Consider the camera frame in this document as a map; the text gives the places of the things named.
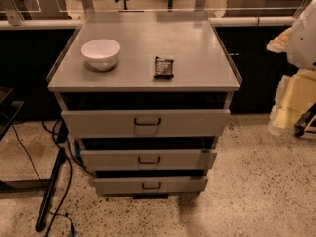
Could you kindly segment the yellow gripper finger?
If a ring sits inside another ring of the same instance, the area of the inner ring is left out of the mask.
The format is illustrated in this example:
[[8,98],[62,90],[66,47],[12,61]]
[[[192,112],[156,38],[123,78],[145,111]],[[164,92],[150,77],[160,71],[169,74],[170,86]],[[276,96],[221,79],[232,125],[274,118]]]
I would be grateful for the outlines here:
[[278,83],[269,117],[268,131],[272,135],[283,135],[293,130],[302,115],[316,103],[316,71],[299,69],[289,77],[283,75]]

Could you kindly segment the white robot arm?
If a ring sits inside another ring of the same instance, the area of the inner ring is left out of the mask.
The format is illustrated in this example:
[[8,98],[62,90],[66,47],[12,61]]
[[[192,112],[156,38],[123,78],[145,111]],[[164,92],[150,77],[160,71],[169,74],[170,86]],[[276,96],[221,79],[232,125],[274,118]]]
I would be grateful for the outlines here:
[[316,0],[300,13],[292,26],[271,40],[267,50],[286,53],[287,61],[298,68],[293,76],[278,83],[268,131],[282,135],[294,129],[316,103]]

